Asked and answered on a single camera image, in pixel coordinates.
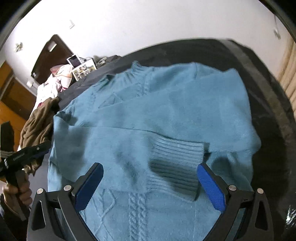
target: wooden cabinet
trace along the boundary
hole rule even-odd
[[[25,120],[29,119],[36,102],[36,97],[13,77],[6,62],[0,68],[0,100]]]
[[[15,151],[35,102],[36,97],[13,77],[12,69],[4,62],[0,67],[0,123],[10,121],[15,132]]]

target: white wall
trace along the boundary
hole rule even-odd
[[[72,20],[75,27],[69,29]],[[231,38],[277,75],[289,34],[258,0],[42,0],[16,26],[4,51],[26,83],[44,44],[58,34],[81,57],[126,55],[160,42]],[[15,53],[15,44],[23,50]]]
[[[4,61],[5,61],[5,54],[4,54],[4,49],[2,49],[0,51],[0,66],[3,65]]]

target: beige curtain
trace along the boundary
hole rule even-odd
[[[296,118],[296,43],[289,39],[277,80],[289,98]]]

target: photo frame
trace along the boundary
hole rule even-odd
[[[85,61],[83,64],[79,65],[78,67],[74,68],[71,73],[73,74],[76,81],[84,78],[91,72],[96,70],[96,65],[93,59]]]

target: human hand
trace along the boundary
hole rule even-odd
[[[12,195],[19,193],[21,202],[26,206],[33,202],[31,198],[32,191],[30,189],[29,176],[27,174],[25,174],[25,182],[20,186],[19,190],[11,184],[6,184],[2,187],[2,191],[6,205],[14,212],[17,211],[17,208],[14,207]]]

